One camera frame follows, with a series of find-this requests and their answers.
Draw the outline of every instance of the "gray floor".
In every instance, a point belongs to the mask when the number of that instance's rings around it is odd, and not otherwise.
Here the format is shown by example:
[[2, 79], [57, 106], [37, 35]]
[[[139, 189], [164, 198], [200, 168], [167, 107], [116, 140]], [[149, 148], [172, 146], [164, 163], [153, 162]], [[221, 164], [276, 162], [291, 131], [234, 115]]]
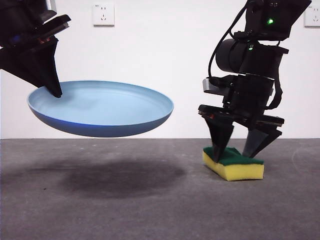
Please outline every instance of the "gray floor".
[[209, 144], [3, 140], [1, 239], [320, 239], [320, 139], [276, 141], [265, 179], [237, 182], [203, 166]]

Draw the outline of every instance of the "green scouring pad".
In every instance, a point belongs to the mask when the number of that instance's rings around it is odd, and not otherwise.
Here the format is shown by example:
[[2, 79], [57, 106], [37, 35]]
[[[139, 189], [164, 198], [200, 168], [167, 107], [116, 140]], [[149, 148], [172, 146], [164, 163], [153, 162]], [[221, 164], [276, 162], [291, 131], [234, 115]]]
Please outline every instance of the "green scouring pad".
[[264, 179], [264, 161], [242, 156], [232, 147], [227, 147], [219, 161], [213, 161], [213, 148], [203, 149], [203, 161], [220, 177], [227, 181]]

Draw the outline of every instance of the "blue plate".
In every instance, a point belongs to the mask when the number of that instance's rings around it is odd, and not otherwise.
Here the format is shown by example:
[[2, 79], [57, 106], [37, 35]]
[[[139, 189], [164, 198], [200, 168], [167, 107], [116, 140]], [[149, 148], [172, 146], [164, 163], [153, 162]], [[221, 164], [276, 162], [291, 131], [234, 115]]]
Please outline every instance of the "blue plate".
[[142, 134], [163, 124], [174, 104], [141, 86], [111, 81], [61, 82], [63, 95], [45, 87], [28, 97], [28, 105], [45, 124], [63, 132], [97, 138]]

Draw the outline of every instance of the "electrical outlet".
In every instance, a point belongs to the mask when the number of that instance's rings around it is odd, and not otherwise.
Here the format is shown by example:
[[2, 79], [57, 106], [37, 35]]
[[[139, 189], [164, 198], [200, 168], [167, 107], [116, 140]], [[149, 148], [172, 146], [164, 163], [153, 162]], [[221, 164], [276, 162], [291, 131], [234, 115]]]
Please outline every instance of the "electrical outlet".
[[304, 26], [320, 27], [320, 4], [312, 4], [305, 10]]
[[92, 6], [93, 26], [114, 26], [115, 5], [113, 3], [95, 4]]

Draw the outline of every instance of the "kitchen sponge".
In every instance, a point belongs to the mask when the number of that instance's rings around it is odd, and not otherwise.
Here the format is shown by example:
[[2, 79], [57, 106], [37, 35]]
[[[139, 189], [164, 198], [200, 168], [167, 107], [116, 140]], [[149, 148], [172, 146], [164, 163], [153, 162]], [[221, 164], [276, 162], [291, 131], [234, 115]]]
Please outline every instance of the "kitchen sponge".
[[264, 178], [264, 161], [242, 156], [241, 153], [231, 147], [227, 147], [219, 161], [212, 160], [213, 148], [203, 149], [203, 161], [205, 164], [227, 181], [260, 180]]

